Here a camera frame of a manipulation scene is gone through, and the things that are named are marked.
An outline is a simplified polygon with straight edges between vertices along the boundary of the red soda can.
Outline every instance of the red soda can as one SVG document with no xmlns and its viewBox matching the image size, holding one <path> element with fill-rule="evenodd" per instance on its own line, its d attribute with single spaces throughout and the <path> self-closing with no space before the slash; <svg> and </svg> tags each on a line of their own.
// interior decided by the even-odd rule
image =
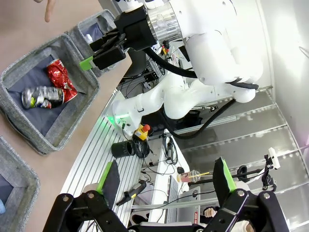
<svg viewBox="0 0 309 232">
<path fill-rule="evenodd" d="M 53 60 L 47 67 L 49 79 L 54 86 L 64 92 L 64 103 L 72 100 L 77 95 L 77 90 L 69 79 L 68 70 L 64 67 L 60 59 Z"/>
</svg>

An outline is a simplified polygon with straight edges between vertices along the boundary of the bolt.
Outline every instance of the bolt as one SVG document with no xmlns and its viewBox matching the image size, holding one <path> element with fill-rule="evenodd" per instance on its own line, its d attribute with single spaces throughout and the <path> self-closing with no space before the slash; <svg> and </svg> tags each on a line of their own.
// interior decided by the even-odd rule
<svg viewBox="0 0 309 232">
<path fill-rule="evenodd" d="M 237 194 L 238 194 L 240 197 L 243 197 L 243 196 L 245 195 L 244 191 L 242 191 L 242 190 L 239 190 L 239 191 L 237 192 Z"/>
<path fill-rule="evenodd" d="M 68 198 L 67 196 L 64 196 L 64 197 L 62 198 L 62 200 L 63 200 L 64 202 L 67 202 L 67 201 L 69 200 L 69 198 Z"/>
<path fill-rule="evenodd" d="M 89 194 L 88 194 L 88 197 L 89 197 L 90 199 L 91 199 L 91 198 L 94 198 L 94 196 L 95 196 L 95 195 L 94 195 L 93 193 L 89 193 Z"/>
<path fill-rule="evenodd" d="M 265 199 L 269 199 L 270 198 L 270 195 L 268 193 L 264 193 L 263 196 L 264 196 Z"/>
</svg>

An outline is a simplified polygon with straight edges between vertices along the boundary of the light blue object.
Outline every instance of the light blue object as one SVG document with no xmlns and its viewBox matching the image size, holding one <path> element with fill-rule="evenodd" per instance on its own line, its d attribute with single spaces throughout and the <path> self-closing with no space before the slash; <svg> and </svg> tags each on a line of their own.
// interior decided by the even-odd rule
<svg viewBox="0 0 309 232">
<path fill-rule="evenodd" d="M 4 214 L 4 213 L 5 213 L 5 207 L 4 207 L 3 202 L 0 199 L 0 214 Z"/>
</svg>

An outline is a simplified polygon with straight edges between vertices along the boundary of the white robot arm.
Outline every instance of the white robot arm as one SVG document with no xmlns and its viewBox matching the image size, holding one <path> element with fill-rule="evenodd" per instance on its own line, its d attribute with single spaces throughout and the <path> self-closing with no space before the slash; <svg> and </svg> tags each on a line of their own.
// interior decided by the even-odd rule
<svg viewBox="0 0 309 232">
<path fill-rule="evenodd" d="M 229 0 L 170 0 L 148 9 L 148 15 L 157 40 L 183 39 L 198 79 L 188 88 L 183 77 L 171 73 L 149 92 L 115 102 L 115 122 L 125 125 L 128 135 L 138 128 L 142 116 L 159 110 L 162 104 L 169 118 L 178 119 L 199 103 L 221 98 L 216 90 L 242 103 L 255 97 L 255 89 L 228 84 L 235 80 L 252 84 L 263 72 L 259 58 L 242 45 Z"/>
</svg>

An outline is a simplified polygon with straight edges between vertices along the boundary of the brown table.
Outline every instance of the brown table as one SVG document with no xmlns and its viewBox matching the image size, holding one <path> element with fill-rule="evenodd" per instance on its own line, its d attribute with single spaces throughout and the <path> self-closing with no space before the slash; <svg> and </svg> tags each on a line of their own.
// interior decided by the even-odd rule
<svg viewBox="0 0 309 232">
<path fill-rule="evenodd" d="M 0 70 L 34 47 L 72 28 L 78 22 L 101 11 L 96 0 L 59 0 L 50 23 L 44 21 L 46 1 L 11 0 L 0 7 Z M 100 79 L 101 90 L 66 147 L 47 157 L 37 154 L 0 115 L 0 135 L 35 170 L 41 182 L 38 199 L 28 220 L 27 232 L 41 232 L 56 196 L 112 92 L 124 76 L 131 60 L 127 57 Z"/>
</svg>

